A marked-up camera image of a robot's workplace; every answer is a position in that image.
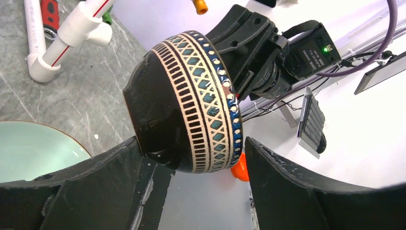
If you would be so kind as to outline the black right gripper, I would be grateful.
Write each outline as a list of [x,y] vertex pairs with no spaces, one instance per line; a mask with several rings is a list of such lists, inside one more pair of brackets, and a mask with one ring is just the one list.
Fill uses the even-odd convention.
[[236,87],[238,100],[273,100],[292,89],[293,77],[284,66],[289,41],[276,34],[275,28],[268,17],[235,4],[206,34],[230,75],[246,68]]

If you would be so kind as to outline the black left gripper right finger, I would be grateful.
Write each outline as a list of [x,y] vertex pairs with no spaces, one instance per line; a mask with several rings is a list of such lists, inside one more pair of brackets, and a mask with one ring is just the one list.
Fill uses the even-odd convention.
[[245,140],[250,187],[262,230],[403,230],[406,185],[369,188],[309,170]]

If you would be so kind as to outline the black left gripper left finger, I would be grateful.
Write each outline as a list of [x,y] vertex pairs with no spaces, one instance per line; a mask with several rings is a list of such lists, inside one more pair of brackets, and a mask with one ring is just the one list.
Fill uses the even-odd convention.
[[147,214],[153,166],[136,138],[33,180],[0,185],[3,230],[155,230]]

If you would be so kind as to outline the brown patterned ceramic bowl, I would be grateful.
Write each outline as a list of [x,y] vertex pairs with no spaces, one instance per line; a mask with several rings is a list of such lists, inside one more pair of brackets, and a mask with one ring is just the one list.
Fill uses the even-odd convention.
[[237,95],[210,40],[195,30],[151,48],[123,95],[142,155],[184,173],[233,167],[243,148]]

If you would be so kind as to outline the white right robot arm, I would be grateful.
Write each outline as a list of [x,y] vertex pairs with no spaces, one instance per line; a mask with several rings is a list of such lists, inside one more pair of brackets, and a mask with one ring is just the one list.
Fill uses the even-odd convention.
[[206,37],[221,56],[239,100],[274,100],[341,61],[324,25],[316,20],[283,33],[268,17],[231,7]]

